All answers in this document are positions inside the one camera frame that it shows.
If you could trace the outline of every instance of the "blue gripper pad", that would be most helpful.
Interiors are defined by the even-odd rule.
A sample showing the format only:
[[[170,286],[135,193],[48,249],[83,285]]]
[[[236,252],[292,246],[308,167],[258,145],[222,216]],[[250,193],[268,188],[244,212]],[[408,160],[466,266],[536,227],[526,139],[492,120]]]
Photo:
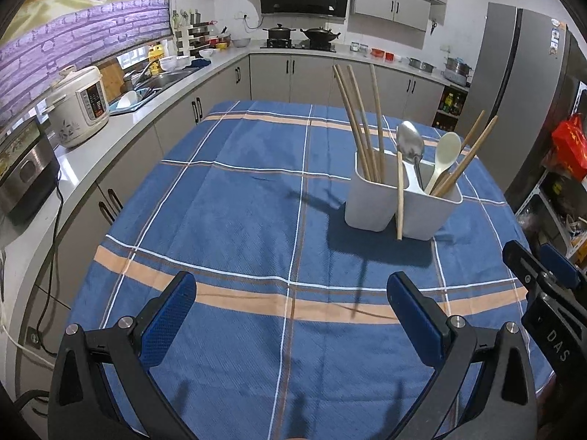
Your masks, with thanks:
[[[576,289],[582,279],[582,273],[568,259],[557,252],[549,243],[540,247],[540,262],[553,272],[558,282],[568,289]]]
[[[387,280],[387,299],[422,363],[442,366],[447,352],[444,337],[450,336],[444,311],[401,272]]]
[[[170,292],[165,289],[159,296],[163,304],[140,339],[139,360],[145,369],[161,364],[196,299],[196,279],[191,273],[181,272],[171,283],[177,286],[168,286]]]

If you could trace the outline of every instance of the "white utensil holder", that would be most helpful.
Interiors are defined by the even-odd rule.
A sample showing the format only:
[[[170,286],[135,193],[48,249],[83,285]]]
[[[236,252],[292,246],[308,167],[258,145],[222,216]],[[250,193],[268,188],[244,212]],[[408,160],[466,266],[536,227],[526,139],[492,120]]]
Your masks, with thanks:
[[[420,162],[422,184],[428,184],[434,173],[434,164]],[[404,226],[403,236],[416,240],[430,240],[448,220],[453,210],[463,202],[458,185],[442,198],[427,195],[420,188],[412,164],[404,162]],[[354,173],[350,180],[349,196],[344,209],[344,221],[353,228],[381,232],[397,212],[397,157],[385,151],[385,184],[368,182],[354,154]]]
[[[402,176],[404,187],[409,186],[410,179],[406,164],[404,164]],[[371,232],[385,230],[397,212],[398,180],[397,157],[392,152],[385,151],[385,184],[365,180],[363,169],[355,153],[354,173],[350,179],[350,191],[344,209],[346,224]]]
[[[463,202],[463,194],[456,183],[442,198],[425,194],[418,185],[414,166],[406,165],[410,185],[404,194],[403,235],[407,238],[427,241],[440,230],[454,209]],[[434,173],[434,164],[421,161],[420,172],[422,185],[426,187]]]

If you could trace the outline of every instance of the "stainless steel refrigerator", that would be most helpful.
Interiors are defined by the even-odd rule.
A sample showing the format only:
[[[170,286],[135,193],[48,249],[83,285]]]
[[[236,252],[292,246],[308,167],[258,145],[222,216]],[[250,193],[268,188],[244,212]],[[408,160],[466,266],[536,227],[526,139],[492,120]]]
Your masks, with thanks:
[[[573,110],[587,62],[564,23],[489,3],[473,81],[456,132],[465,137],[481,110],[499,121],[479,158],[516,210],[544,169],[551,132]]]

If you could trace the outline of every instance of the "kitchen counter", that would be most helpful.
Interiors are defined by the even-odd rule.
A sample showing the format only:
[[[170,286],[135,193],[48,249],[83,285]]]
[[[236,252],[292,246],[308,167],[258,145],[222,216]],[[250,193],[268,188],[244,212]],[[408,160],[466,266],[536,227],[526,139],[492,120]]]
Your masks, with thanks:
[[[249,54],[303,54],[344,61],[374,63],[377,66],[412,74],[438,84],[467,90],[444,79],[438,70],[429,74],[406,64],[387,63],[381,58],[351,52],[347,45],[337,45],[337,52],[308,49],[266,49],[260,48],[260,45],[260,41],[254,41],[246,48],[217,51],[212,56],[210,66],[177,82],[153,98],[140,110],[131,114],[111,117],[108,124],[100,132],[73,150],[59,148],[56,152],[61,165],[59,186],[64,198],[59,228],[61,229],[65,225],[74,208],[101,173],[143,129],[197,86]],[[22,319],[34,282],[51,248],[58,208],[59,200],[57,195],[53,193],[27,226],[17,229],[5,219],[0,227],[0,245],[4,247],[6,253],[4,322],[14,339],[19,337]],[[16,353],[16,348],[8,341],[7,336],[0,334],[0,380],[13,398],[15,396]]]

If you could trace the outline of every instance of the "table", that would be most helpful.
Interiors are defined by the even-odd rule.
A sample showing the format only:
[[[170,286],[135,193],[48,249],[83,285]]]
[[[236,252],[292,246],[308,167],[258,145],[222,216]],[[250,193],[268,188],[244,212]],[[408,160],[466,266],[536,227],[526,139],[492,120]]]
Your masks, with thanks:
[[[384,120],[387,150],[395,151],[400,122]],[[441,131],[417,128],[424,159],[433,161]],[[519,323],[525,308],[501,249],[511,239],[527,243],[478,159],[459,180],[463,203],[432,240],[399,242],[394,221],[381,233],[348,227],[353,153],[340,108],[217,105],[126,204],[96,252],[72,322],[112,326],[190,271],[196,304],[151,373],[196,435],[385,438],[431,375],[387,303],[389,274],[406,272],[447,314],[499,328]],[[551,369],[530,340],[528,348],[539,388]],[[108,376],[140,429],[114,372]]]

